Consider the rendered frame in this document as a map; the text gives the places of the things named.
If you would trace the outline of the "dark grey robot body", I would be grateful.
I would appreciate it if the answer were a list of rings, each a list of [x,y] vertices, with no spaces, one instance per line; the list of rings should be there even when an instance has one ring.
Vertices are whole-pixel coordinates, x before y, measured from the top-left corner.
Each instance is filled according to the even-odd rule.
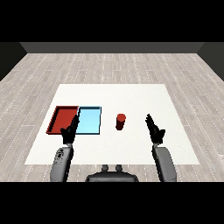
[[[104,164],[100,172],[88,175],[86,182],[138,182],[138,178],[124,172],[120,164],[115,166],[115,171],[109,171],[109,166]]]

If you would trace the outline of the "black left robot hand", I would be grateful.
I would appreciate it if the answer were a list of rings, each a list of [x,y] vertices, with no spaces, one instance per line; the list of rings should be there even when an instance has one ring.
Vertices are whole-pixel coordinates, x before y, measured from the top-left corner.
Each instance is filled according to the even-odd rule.
[[[73,117],[73,120],[71,121],[71,124],[66,129],[64,128],[60,129],[60,132],[63,138],[63,144],[66,144],[66,145],[73,144],[79,122],[80,122],[79,117],[75,115]]]

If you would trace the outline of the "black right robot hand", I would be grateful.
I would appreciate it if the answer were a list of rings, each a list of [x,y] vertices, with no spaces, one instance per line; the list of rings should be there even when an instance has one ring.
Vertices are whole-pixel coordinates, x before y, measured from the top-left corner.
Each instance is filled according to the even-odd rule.
[[[160,129],[153,121],[150,114],[146,116],[146,124],[150,132],[150,139],[154,144],[161,144],[165,136],[165,130]]]

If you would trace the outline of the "red can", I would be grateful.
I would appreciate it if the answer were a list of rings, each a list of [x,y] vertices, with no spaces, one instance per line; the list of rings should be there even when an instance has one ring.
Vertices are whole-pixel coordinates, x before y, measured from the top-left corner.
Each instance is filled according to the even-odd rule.
[[[125,120],[126,120],[126,115],[125,114],[118,114],[116,117],[116,129],[117,130],[122,130],[123,126],[125,124]]]

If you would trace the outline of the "light blue shallow open box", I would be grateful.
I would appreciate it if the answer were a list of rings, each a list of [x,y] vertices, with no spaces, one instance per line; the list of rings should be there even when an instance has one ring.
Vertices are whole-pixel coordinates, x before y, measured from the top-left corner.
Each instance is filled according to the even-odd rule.
[[[81,106],[78,111],[79,124],[77,135],[99,135],[102,108],[98,106]]]

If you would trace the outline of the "red shallow open box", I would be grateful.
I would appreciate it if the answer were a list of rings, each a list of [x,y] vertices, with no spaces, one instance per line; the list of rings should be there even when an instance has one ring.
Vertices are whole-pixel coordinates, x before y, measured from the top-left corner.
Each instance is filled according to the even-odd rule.
[[[71,124],[78,108],[78,106],[57,106],[45,133],[48,135],[60,135],[60,129],[66,129]]]

